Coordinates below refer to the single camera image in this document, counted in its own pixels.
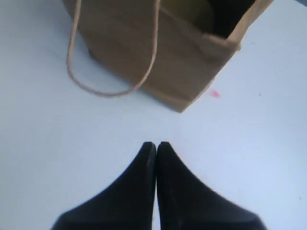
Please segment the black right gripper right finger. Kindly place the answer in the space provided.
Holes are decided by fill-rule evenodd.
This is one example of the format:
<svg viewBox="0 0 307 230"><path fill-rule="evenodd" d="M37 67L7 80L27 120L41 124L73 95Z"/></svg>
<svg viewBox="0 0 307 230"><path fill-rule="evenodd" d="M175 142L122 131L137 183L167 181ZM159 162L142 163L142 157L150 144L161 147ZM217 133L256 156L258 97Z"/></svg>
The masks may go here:
<svg viewBox="0 0 307 230"><path fill-rule="evenodd" d="M163 230L262 230L254 213L223 198L201 182L171 144L157 150L157 196Z"/></svg>

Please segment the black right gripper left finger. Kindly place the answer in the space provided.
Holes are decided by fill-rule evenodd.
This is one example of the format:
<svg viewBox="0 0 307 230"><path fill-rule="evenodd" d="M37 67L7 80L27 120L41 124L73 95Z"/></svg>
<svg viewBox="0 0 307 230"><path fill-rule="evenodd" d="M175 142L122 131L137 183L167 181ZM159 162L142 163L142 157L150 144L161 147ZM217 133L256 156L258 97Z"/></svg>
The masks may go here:
<svg viewBox="0 0 307 230"><path fill-rule="evenodd" d="M63 213L54 230L150 230L156 147L144 142L128 168L104 191Z"/></svg>

